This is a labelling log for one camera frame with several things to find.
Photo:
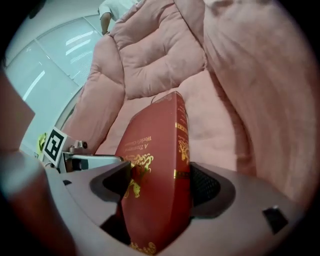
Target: person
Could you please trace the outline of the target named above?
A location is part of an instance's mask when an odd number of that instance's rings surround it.
[[[98,13],[100,15],[100,23],[102,28],[102,34],[105,35],[108,32],[110,20],[117,21],[129,9],[136,5],[141,0],[105,0],[100,4]]]

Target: book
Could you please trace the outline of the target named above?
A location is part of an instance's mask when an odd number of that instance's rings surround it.
[[[172,92],[137,113],[115,153],[131,162],[121,201],[130,247],[154,255],[190,222],[190,157],[185,103]]]

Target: pink sofa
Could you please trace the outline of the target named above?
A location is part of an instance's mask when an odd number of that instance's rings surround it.
[[[307,207],[319,180],[319,82],[274,1],[143,0],[95,46],[63,131],[114,154],[137,112],[178,91],[191,161],[257,176]]]

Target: glass wall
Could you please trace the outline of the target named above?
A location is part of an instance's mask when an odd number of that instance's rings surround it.
[[[51,130],[85,84],[101,37],[99,16],[83,17],[35,38],[10,62],[6,74],[35,113],[21,150],[36,152],[39,135]]]

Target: person's arm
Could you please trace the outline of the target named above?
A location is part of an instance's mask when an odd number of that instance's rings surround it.
[[[111,20],[111,13],[105,12],[100,19],[101,22],[101,28],[102,28],[102,35],[106,34],[108,32],[108,27]]]

